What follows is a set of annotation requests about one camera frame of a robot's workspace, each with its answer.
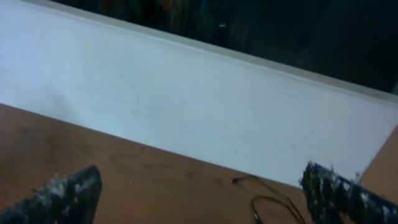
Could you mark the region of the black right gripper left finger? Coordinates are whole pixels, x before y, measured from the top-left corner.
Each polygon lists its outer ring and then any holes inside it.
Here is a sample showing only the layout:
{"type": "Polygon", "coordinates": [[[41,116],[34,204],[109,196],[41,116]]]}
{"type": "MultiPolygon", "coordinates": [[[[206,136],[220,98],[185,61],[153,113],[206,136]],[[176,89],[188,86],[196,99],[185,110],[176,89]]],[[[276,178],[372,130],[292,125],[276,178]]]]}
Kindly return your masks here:
{"type": "Polygon", "coordinates": [[[93,223],[102,191],[97,166],[64,178],[52,178],[42,190],[1,210],[1,224],[93,223]]]}

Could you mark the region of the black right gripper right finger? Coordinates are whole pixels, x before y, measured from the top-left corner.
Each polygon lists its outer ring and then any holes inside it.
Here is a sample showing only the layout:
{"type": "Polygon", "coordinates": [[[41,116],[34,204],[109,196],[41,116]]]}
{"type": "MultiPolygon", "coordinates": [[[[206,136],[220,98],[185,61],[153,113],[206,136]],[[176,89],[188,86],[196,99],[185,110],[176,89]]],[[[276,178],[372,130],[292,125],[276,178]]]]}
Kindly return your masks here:
{"type": "Polygon", "coordinates": [[[397,224],[397,204],[355,184],[332,170],[308,163],[300,181],[314,223],[397,224]]]}

